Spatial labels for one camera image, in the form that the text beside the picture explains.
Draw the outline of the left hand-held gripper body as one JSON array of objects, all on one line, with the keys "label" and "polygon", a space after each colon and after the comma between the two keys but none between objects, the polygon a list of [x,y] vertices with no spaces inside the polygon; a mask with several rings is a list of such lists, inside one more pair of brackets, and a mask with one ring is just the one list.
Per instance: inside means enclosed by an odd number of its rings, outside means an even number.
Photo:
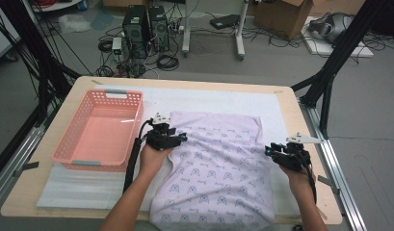
[{"label": "left hand-held gripper body", "polygon": [[179,146],[182,141],[175,134],[168,136],[171,119],[157,113],[148,123],[152,129],[145,134],[146,143],[156,150],[165,150]]}]

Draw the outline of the lilac patterned towel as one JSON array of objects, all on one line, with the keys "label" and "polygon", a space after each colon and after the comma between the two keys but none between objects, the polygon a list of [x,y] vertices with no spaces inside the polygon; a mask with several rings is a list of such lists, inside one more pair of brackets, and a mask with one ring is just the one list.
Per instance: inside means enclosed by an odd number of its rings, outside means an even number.
[{"label": "lilac patterned towel", "polygon": [[169,155],[150,223],[162,231],[260,231],[274,222],[259,117],[173,112],[171,124],[188,140]]}]

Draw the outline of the pink plastic basket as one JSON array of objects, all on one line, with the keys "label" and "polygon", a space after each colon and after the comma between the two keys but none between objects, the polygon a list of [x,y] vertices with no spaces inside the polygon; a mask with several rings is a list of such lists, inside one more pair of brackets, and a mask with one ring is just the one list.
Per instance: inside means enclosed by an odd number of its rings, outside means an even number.
[{"label": "pink plastic basket", "polygon": [[125,171],[143,113],[140,91],[87,90],[52,161],[70,169]]}]

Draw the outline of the white grid mat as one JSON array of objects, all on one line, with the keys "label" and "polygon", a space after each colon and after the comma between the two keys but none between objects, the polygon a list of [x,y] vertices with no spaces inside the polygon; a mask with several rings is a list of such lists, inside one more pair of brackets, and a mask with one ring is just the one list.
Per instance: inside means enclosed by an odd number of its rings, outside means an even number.
[{"label": "white grid mat", "polygon": [[[262,142],[285,143],[286,139],[298,132],[290,131],[287,113],[284,112],[281,95],[283,90],[271,90],[270,93],[255,93],[226,90],[185,90],[153,87],[134,87],[116,85],[95,85],[95,89],[138,90],[144,95],[144,119],[160,113],[169,116],[174,111],[204,112],[258,116],[262,124]],[[288,186],[287,176],[276,164],[271,164],[274,209],[276,219],[292,218],[299,215],[296,201]],[[141,213],[148,216],[151,200],[165,177],[171,171],[171,163],[165,161],[163,167],[148,188]]]}]

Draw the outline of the ribbed pale grey sheet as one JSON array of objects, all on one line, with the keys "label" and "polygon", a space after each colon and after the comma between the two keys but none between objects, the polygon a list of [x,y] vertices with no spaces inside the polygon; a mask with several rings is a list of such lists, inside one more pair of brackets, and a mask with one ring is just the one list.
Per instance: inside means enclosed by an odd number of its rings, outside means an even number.
[{"label": "ribbed pale grey sheet", "polygon": [[69,169],[55,164],[37,206],[110,210],[122,196],[124,178],[124,172]]}]

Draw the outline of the small white device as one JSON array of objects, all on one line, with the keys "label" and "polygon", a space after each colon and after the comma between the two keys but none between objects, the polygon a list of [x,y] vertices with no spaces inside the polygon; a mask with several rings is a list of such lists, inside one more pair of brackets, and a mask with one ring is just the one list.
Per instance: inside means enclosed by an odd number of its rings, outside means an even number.
[{"label": "small white device", "polygon": [[117,63],[120,63],[123,60],[122,39],[121,38],[113,38],[112,52],[114,54],[115,61]]}]

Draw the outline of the white floor board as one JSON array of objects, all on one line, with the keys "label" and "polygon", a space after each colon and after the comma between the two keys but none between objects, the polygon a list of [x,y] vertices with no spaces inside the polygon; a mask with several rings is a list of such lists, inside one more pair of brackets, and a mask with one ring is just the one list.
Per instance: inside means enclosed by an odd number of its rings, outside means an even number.
[{"label": "white floor board", "polygon": [[[309,22],[313,19],[313,16],[306,19],[302,27],[302,40],[312,55],[328,57],[333,51],[332,45],[319,36],[317,32],[308,31]],[[363,42],[358,44],[351,55],[352,58],[372,58],[373,56],[373,52]]]}]

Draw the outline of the black flat box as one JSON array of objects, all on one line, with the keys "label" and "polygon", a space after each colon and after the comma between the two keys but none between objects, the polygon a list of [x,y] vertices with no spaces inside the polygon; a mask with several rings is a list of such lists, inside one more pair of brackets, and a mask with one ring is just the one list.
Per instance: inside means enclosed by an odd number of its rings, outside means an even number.
[{"label": "black flat box", "polygon": [[239,20],[240,20],[240,16],[238,14],[230,14],[230,15],[211,19],[210,25],[217,30],[221,30],[236,25],[239,22]]}]

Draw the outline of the open cardboard box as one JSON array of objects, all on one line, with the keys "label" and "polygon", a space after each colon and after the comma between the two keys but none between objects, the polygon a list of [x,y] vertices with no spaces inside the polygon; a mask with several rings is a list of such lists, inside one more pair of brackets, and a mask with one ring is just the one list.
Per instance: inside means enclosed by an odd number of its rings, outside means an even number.
[{"label": "open cardboard box", "polygon": [[313,7],[313,0],[261,0],[254,13],[254,24],[284,39],[294,39]]}]

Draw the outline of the teal floor sheet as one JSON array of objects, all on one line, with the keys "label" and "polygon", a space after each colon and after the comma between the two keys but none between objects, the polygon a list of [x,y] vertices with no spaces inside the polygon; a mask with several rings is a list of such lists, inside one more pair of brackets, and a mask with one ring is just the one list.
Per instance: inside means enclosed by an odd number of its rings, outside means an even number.
[{"label": "teal floor sheet", "polygon": [[114,18],[111,14],[106,11],[98,11],[95,15],[93,21],[91,22],[91,26],[96,31],[103,31],[105,28],[110,26],[114,21]]}]

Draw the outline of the clear plastic bag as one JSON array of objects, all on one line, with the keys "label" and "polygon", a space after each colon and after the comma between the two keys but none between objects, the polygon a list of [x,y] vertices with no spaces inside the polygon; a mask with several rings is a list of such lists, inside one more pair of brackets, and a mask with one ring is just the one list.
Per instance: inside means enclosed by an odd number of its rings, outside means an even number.
[{"label": "clear plastic bag", "polygon": [[65,14],[58,22],[63,34],[86,32],[91,28],[90,22],[80,14]]}]

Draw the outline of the white round table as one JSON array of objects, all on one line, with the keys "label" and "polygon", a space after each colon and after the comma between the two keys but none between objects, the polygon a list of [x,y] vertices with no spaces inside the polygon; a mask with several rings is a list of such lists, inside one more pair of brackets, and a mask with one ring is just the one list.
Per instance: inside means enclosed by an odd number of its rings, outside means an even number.
[{"label": "white round table", "polygon": [[70,7],[76,7],[79,11],[85,11],[88,8],[86,0],[50,0],[50,4],[38,5],[31,1],[32,10],[38,12],[54,12]]}]

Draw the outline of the aluminium rail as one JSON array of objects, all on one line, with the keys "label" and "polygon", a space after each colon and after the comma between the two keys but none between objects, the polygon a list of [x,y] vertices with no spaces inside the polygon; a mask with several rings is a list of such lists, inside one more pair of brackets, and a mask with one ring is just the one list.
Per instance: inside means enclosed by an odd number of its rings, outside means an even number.
[{"label": "aluminium rail", "polygon": [[300,108],[306,119],[310,133],[321,140],[317,144],[322,157],[324,169],[328,174],[328,179],[332,184],[333,194],[338,199],[340,213],[352,231],[367,231],[367,227],[358,210],[353,194],[347,183],[345,174],[338,162],[333,146],[329,138],[326,138],[320,129],[320,116],[315,108],[308,108],[300,103]]},{"label": "aluminium rail", "polygon": [[13,171],[19,169],[32,157],[45,133],[45,119],[39,121],[36,107],[0,155],[0,202],[15,179]]}]

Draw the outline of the white stand frame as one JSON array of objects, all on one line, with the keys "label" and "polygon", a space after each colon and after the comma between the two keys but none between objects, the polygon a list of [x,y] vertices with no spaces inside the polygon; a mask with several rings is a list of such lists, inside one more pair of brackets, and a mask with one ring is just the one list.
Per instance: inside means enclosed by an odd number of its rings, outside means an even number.
[{"label": "white stand frame", "polygon": [[[191,42],[190,16],[192,14],[192,9],[189,1],[190,0],[185,0],[185,14],[183,16],[184,31],[183,31],[183,39],[182,39],[182,53],[185,57],[187,57],[190,52],[190,42]],[[242,61],[246,56],[245,46],[243,42],[243,29],[244,29],[248,7],[249,7],[249,0],[242,0],[239,22],[233,33],[236,42],[237,57],[239,58],[240,61]]]}]

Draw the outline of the black metal frame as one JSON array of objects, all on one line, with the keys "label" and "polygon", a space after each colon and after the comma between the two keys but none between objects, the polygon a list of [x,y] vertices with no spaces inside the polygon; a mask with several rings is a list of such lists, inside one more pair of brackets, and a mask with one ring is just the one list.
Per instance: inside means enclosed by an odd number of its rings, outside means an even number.
[{"label": "black metal frame", "polygon": [[318,100],[323,98],[319,129],[325,139],[328,138],[328,114],[334,79],[373,24],[392,2],[393,0],[365,0],[322,68],[316,74],[291,87],[293,91],[308,87],[306,94],[300,97],[300,102],[307,108],[315,109]]},{"label": "black metal frame", "polygon": [[15,48],[25,63],[31,77],[39,82],[37,96],[39,104],[35,109],[37,123],[42,124],[48,116],[48,106],[53,99],[64,100],[71,90],[72,84],[67,80],[81,77],[81,74],[59,62],[49,50],[38,28],[30,17],[22,0],[0,0],[0,9],[9,19],[15,31],[26,45],[31,61],[22,53],[23,49],[14,41],[6,26],[0,21],[0,32]]}]

